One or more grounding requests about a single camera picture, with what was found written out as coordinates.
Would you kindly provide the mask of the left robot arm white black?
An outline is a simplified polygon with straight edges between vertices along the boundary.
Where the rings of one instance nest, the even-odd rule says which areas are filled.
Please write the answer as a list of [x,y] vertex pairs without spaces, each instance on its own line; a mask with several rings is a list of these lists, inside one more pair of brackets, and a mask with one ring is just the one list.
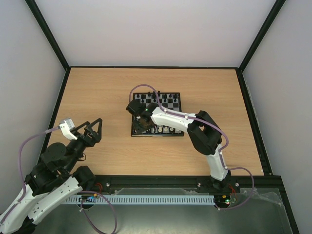
[[57,127],[44,131],[48,134],[61,130],[69,144],[51,144],[31,172],[22,176],[21,192],[0,216],[2,234],[31,234],[67,198],[93,187],[96,176],[88,166],[72,169],[82,160],[86,148],[101,141],[102,123],[98,118],[75,126],[71,118],[66,118]]

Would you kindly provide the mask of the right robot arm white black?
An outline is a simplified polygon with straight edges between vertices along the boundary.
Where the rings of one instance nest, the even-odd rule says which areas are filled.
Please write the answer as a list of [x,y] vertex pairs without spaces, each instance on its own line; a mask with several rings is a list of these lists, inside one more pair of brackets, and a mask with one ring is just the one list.
[[210,167],[211,186],[225,190],[230,180],[222,158],[222,139],[219,127],[204,111],[188,114],[174,111],[164,104],[146,105],[133,99],[126,110],[134,117],[133,127],[138,133],[155,126],[167,126],[188,134],[194,148],[206,157]]

